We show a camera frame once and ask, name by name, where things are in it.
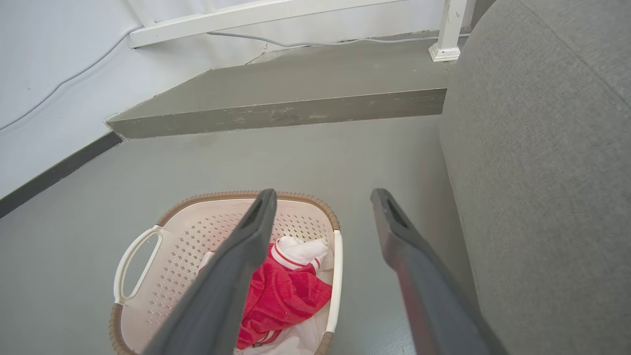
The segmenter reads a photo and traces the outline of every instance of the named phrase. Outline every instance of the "wall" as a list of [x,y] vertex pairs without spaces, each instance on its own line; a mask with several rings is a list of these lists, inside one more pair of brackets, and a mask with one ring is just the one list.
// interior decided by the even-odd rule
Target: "wall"
[[[217,0],[218,7],[243,0]],[[200,11],[201,1],[147,0],[156,20]],[[281,42],[339,41],[435,30],[441,0],[409,0],[232,30]],[[465,14],[465,25],[470,22]],[[125,0],[0,3],[0,125],[35,105],[139,21]],[[209,69],[248,63],[278,48],[200,35],[130,49],[121,44],[42,107],[0,131],[0,198],[109,131],[104,121]]]

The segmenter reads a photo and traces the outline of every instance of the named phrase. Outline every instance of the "gray sofa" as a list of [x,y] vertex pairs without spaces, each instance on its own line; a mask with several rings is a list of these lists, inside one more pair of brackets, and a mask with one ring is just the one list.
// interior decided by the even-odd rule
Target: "gray sofa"
[[498,0],[440,127],[480,308],[509,352],[631,354],[631,1]]

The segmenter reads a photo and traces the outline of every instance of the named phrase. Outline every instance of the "baseboard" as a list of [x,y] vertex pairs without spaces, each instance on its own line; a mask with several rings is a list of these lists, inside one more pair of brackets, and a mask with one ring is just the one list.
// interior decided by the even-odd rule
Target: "baseboard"
[[122,142],[121,138],[116,133],[110,132],[22,185],[0,200],[0,218],[120,142]]

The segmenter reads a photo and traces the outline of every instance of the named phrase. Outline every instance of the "gray cable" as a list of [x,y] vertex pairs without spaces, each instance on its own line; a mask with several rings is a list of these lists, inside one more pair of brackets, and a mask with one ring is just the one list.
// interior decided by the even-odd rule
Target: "gray cable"
[[[279,45],[279,46],[285,47],[285,48],[298,47],[298,46],[301,46],[301,45],[345,45],[345,44],[353,44],[353,43],[357,43],[357,42],[361,42],[361,41],[374,42],[374,43],[403,43],[403,42],[416,42],[416,41],[419,41],[419,40],[432,40],[432,39],[436,40],[436,39],[438,39],[438,37],[421,37],[421,38],[394,39],[394,40],[362,38],[362,39],[347,40],[346,42],[328,42],[328,43],[322,43],[322,42],[298,42],[298,43],[285,44],[285,43],[280,43],[280,42],[277,42],[275,40],[271,40],[271,39],[267,39],[267,38],[263,38],[263,37],[249,36],[249,35],[237,35],[237,34],[234,34],[234,33],[206,32],[206,34],[213,35],[213,36],[226,36],[226,37],[238,37],[238,38],[246,38],[246,39],[256,39],[256,40],[261,40],[261,41],[264,41],[264,42],[269,42],[271,44]],[[468,33],[463,33],[459,37],[460,38],[462,38],[462,37],[469,37],[469,34]]]
[[105,57],[108,56],[108,54],[110,54],[116,47],[118,47],[119,44],[121,44],[122,40],[125,39],[125,37],[127,37],[127,35],[129,35],[130,33],[134,32],[135,30],[138,30],[140,28],[142,28],[143,26],[136,26],[134,28],[131,28],[130,30],[128,30],[127,32],[125,32],[125,34],[123,34],[123,36],[121,37],[121,39],[118,40],[118,42],[116,42],[116,44],[114,44],[110,49],[107,50],[107,52],[105,52],[104,55],[100,56],[96,61],[92,62],[92,64],[88,65],[86,68],[84,68],[83,70],[77,72],[75,75],[70,76],[68,79],[65,79],[64,81],[60,82],[48,95],[46,95],[46,97],[44,97],[37,105],[31,107],[30,110],[27,111],[27,113],[23,114],[22,116],[14,119],[13,121],[9,122],[8,124],[5,124],[4,126],[2,126],[2,128],[0,128],[0,131],[2,131],[4,128],[7,128],[8,126],[11,126],[12,124],[18,122],[19,120],[23,119],[24,117],[26,117],[29,113],[33,112],[36,108],[40,107],[46,100],[48,100],[49,97],[52,96],[52,94],[54,94],[59,88],[61,88],[61,85],[75,79],[77,76],[85,73],[86,71],[92,69],[92,67],[94,67],[95,65],[98,64],[98,62],[102,61]]

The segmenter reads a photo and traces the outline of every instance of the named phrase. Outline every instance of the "plastic laundry basket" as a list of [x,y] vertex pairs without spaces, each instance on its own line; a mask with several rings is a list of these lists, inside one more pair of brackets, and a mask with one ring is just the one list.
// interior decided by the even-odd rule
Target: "plastic laundry basket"
[[[123,255],[114,279],[110,340],[118,355],[139,354],[166,320],[189,285],[203,255],[215,250],[237,226],[259,191],[198,195],[182,201],[142,233]],[[282,236],[306,241],[324,238],[334,257],[333,293],[324,337],[316,354],[327,354],[338,322],[342,283],[342,236],[339,223],[322,200],[300,193],[280,192],[270,242]],[[152,236],[158,243],[130,295],[123,295],[129,263]]]

